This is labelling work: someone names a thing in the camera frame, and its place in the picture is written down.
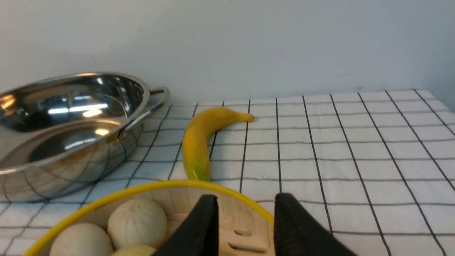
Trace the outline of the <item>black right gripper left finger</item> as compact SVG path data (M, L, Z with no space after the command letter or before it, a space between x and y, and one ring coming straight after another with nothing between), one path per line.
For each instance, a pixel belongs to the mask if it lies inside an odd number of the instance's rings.
M219 217L217 197L200 196L186 219L154 256L218 256Z

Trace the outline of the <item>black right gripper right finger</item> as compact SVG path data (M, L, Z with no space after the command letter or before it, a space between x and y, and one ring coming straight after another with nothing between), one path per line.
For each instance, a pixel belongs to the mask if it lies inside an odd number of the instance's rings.
M354 256L291 193L278 193L274 207L276 256Z

